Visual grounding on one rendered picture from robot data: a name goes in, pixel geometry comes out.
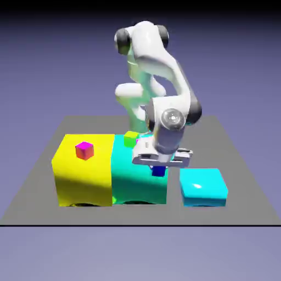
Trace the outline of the large yellow box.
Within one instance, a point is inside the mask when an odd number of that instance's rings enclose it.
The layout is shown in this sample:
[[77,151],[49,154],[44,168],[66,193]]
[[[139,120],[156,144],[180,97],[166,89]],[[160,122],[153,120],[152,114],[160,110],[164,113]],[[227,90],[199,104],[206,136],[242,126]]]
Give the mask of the large yellow box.
[[[113,134],[66,134],[52,159],[59,206],[91,204],[112,205],[111,153]],[[94,156],[76,156],[75,146],[89,142]]]

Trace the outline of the large teal box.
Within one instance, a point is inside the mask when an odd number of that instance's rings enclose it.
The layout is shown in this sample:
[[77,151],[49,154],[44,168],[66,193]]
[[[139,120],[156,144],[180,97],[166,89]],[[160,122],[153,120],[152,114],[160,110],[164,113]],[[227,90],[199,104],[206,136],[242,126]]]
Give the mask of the large teal box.
[[132,163],[132,148],[124,146],[124,137],[116,134],[111,154],[113,204],[166,204],[168,174],[152,175],[148,166]]

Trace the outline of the small blue cube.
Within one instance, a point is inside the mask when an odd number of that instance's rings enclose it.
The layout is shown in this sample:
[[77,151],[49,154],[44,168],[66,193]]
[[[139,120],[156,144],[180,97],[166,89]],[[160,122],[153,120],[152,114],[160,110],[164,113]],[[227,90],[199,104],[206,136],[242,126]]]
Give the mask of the small blue cube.
[[163,177],[166,172],[165,166],[152,166],[151,167],[152,176],[154,177]]

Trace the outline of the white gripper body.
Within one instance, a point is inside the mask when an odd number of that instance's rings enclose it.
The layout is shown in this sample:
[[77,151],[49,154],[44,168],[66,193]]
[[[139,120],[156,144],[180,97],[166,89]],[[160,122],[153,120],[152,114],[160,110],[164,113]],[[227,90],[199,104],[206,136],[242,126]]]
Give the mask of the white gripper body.
[[150,167],[178,167],[187,168],[193,156],[193,151],[178,148],[172,153],[163,154],[156,150],[153,137],[145,137],[138,140],[132,151],[132,163],[147,165]]

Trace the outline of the small green cube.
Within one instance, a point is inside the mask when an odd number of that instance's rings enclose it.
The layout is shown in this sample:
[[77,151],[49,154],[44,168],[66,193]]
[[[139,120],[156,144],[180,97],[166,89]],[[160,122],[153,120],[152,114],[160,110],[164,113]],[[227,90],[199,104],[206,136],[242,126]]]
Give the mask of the small green cube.
[[124,146],[128,148],[133,148],[136,145],[138,138],[138,132],[127,131],[123,136]]

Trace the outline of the large cyan box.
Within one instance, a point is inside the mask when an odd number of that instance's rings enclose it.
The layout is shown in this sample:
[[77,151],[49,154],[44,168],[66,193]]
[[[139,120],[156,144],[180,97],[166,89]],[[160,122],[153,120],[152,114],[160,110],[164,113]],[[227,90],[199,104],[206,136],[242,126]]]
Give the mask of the large cyan box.
[[179,182],[185,207],[226,205],[228,188],[217,168],[182,168]]

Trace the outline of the small red cube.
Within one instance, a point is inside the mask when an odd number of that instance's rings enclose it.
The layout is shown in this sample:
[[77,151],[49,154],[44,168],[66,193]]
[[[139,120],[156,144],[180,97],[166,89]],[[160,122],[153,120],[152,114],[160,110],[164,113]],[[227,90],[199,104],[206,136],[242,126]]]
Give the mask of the small red cube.
[[75,146],[76,156],[82,160],[88,160],[94,156],[94,146],[89,142],[81,142]]

